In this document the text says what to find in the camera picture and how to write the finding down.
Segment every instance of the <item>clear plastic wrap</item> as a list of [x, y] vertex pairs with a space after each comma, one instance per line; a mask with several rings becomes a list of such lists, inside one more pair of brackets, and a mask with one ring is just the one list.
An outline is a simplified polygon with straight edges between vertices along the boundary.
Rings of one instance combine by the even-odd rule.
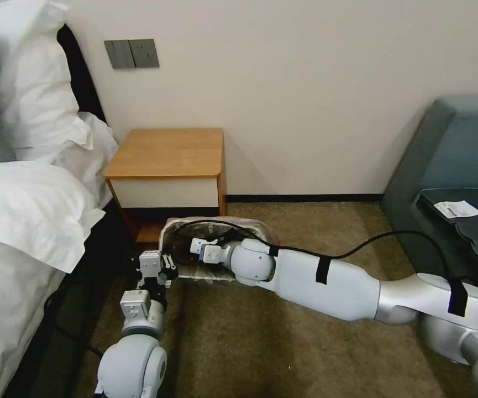
[[[193, 221], [205, 221], [200, 224], [193, 224], [187, 227], [183, 227], [180, 232], [178, 229]], [[215, 221], [225, 221], [246, 228], [248, 231], [254, 233], [259, 238], [269, 243], [279, 243], [275, 234], [269, 226], [265, 223], [240, 217], [187, 217], [187, 218], [169, 218], [165, 224], [165, 227], [161, 230], [159, 249], [162, 252], [172, 250], [176, 253], [173, 256], [174, 263], [178, 268], [180, 278], [193, 279], [198, 281], [208, 282], [233, 282], [235, 276], [231, 271], [224, 268], [221, 265], [207, 265], [198, 261], [193, 261], [188, 256], [185, 256], [184, 261], [180, 261], [178, 253], [188, 253], [190, 246], [190, 239], [202, 238], [211, 240], [215, 237], [222, 236], [223, 234], [233, 230], [231, 226], [215, 223]], [[237, 233], [240, 239], [246, 237], [243, 232]]]

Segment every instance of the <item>wooden tabletop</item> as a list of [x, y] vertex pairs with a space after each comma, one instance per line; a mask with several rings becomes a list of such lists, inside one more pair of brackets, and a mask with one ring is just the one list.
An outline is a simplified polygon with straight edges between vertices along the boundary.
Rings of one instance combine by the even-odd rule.
[[217, 177], [222, 151], [219, 128], [132, 130], [103, 174], [108, 179]]

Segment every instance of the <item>wooden nightstand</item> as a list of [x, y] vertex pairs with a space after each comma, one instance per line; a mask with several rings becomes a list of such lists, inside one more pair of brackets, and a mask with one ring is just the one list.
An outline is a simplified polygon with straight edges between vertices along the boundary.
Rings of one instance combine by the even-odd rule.
[[103, 174], [137, 243], [155, 244], [169, 217], [226, 214], [218, 128], [132, 130]]

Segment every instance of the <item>power cord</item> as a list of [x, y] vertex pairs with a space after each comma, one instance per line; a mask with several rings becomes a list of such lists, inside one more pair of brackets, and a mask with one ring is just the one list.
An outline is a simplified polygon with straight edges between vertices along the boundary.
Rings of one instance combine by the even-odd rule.
[[[276, 254], [273, 254], [273, 253], [277, 253], [277, 251], [280, 250], [280, 249], [286, 249], [286, 250], [294, 250], [296, 252], [310, 254], [310, 255], [320, 257], [320, 258], [323, 258], [323, 259], [333, 259], [333, 260], [340, 260], [340, 259], [344, 259], [346, 257], [349, 257], [352, 254], [358, 252], [363, 247], [369, 245], [370, 243], [372, 243], [376, 240], [388, 237], [388, 236], [392, 236], [392, 235], [416, 235], [416, 236], [422, 237], [422, 238], [426, 239], [432, 245], [432, 247], [434, 248], [434, 250], [438, 254], [440, 263], [441, 263], [442, 268], [443, 268], [443, 275], [444, 275], [445, 279], [447, 280], [447, 282], [449, 283], [449, 286], [450, 286], [449, 313], [452, 313], [454, 315], [458, 315], [458, 316], [461, 316], [461, 317], [465, 316], [465, 310], [466, 310], [466, 307], [467, 307], [468, 295], [467, 295], [467, 291], [465, 289], [465, 286], [461, 282], [461, 280], [464, 279], [464, 277], [452, 276], [449, 264], [447, 263], [447, 259], [445, 257], [445, 254], [443, 253], [443, 250], [441, 249], [439, 244], [432, 237], [425, 234], [424, 232], [412, 231], [412, 230], [398, 230], [398, 231], [383, 232], [381, 234], [375, 235], [374, 237], [371, 237], [371, 238], [365, 240], [364, 242], [359, 244], [354, 249], [352, 249], [352, 250], [350, 250], [346, 253], [339, 254], [339, 255], [325, 255], [325, 254], [321, 254], [321, 253], [312, 252], [310, 250], [295, 248], [295, 247], [292, 247], [292, 246], [274, 245], [274, 244], [271, 244], [271, 243], [261, 239], [260, 237], [258, 237], [256, 234], [254, 234], [252, 231], [250, 231], [247, 228], [238, 226], [234, 223], [230, 223], [230, 222], [227, 222], [227, 221], [214, 220], [214, 219], [202, 219], [202, 220], [190, 221], [188, 223], [185, 223], [185, 224], [179, 226], [178, 229], [173, 232], [172, 237], [174, 237], [180, 231], [182, 231], [183, 229], [185, 229], [185, 228], [187, 228], [191, 225], [201, 224], [201, 223], [222, 224], [222, 225], [226, 225], [226, 226], [230, 226], [232, 228], [235, 228], [236, 230], [243, 232], [244, 234], [246, 234], [250, 238], [257, 239], [258, 241], [260, 241], [260, 242], [264, 243], [265, 245], [269, 246], [270, 247], [270, 255], [276, 255]], [[172, 248], [170, 247], [170, 244], [169, 244], [168, 250], [169, 250], [169, 253], [172, 256], [172, 259], [174, 260], [174, 256], [173, 256], [173, 252], [172, 252]]]
[[75, 280], [73, 280], [73, 281], [71, 281], [71, 282], [69, 282], [65, 285], [60, 286], [53, 293], [51, 293], [44, 302], [44, 317], [47, 318], [49, 321], [51, 321], [51, 324], [52, 324], [53, 328], [56, 331], [58, 331], [60, 334], [62, 334], [63, 336], [65, 336], [69, 340], [72, 340], [77, 345], [79, 345], [81, 348], [87, 349], [88, 351], [92, 352], [93, 354], [98, 356], [99, 359], [101, 359], [103, 353], [101, 351], [99, 351], [97, 348], [93, 347], [92, 345], [90, 345], [86, 342], [83, 342], [81, 339], [78, 338], [78, 336], [75, 336], [74, 334], [72, 334], [68, 330], [61, 327], [57, 323], [56, 318], [52, 315], [52, 311], [51, 311], [51, 308], [50, 308], [50, 306], [52, 305], [52, 301], [56, 296], [60, 295], [62, 292], [66, 291], [70, 287], [73, 287], [75, 285], [78, 285], [78, 284], [81, 284], [81, 283], [84, 283], [84, 282], [89, 282], [89, 281], [90, 281], [89, 279], [75, 279]]

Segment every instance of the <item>white pillow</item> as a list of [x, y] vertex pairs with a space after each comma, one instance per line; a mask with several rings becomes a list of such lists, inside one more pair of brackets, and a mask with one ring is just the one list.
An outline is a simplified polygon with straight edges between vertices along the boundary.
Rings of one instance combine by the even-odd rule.
[[0, 242], [70, 273], [104, 212], [69, 172], [44, 163], [0, 163]]
[[14, 148], [65, 141], [91, 148], [56, 41], [66, 12], [67, 6], [48, 0], [0, 2], [0, 107]]
[[17, 148], [18, 160], [34, 160], [49, 163], [69, 171], [95, 197], [99, 208], [112, 199], [102, 171], [113, 157], [119, 145], [113, 138], [108, 125], [90, 112], [79, 112], [78, 116], [91, 127], [93, 149], [87, 150], [72, 143], [46, 145], [37, 148]]

